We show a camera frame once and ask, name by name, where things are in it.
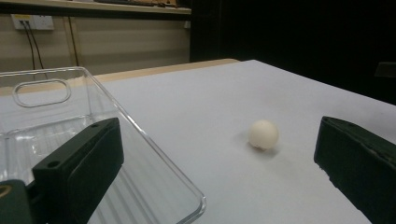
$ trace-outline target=screw hole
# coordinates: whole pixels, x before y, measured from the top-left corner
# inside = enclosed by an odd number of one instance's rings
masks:
[[[10,185],[0,186],[0,198],[6,196],[11,191],[12,187]]]
[[[59,163],[60,163],[59,161],[52,161],[52,162],[50,162],[50,163],[47,165],[47,167],[53,168],[53,167],[59,165]]]

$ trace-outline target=wall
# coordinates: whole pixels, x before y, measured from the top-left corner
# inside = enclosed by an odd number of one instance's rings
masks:
[[[396,78],[375,77],[378,63],[396,62],[396,1],[213,1],[219,44],[200,37],[213,26],[194,2],[193,59],[254,59],[396,105]]]
[[[72,59],[64,29],[64,19],[53,17],[55,30],[33,31],[45,68],[71,66]],[[32,54],[26,33],[16,30],[10,15],[0,15],[0,72],[33,69]],[[36,68],[39,68],[35,57]]]
[[[34,31],[45,68],[79,64],[99,75],[189,62],[184,21],[52,18],[54,31]],[[25,32],[10,15],[0,15],[0,24],[0,72],[33,69]],[[37,54],[35,61],[39,68]]]

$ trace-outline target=wooden shelf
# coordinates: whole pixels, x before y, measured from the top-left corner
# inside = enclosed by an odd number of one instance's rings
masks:
[[[189,21],[189,8],[138,7],[61,0],[0,0],[0,13]]]

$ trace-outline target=dark background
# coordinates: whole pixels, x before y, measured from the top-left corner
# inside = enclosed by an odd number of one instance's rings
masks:
[[[396,105],[396,1],[192,0],[191,61],[258,60]]]

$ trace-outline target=table surface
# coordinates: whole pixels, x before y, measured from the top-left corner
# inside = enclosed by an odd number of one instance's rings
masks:
[[[98,77],[205,194],[197,223],[370,223],[314,163],[318,128],[329,116],[396,143],[396,106],[257,61],[209,65]],[[258,119],[277,125],[273,149],[248,144]]]

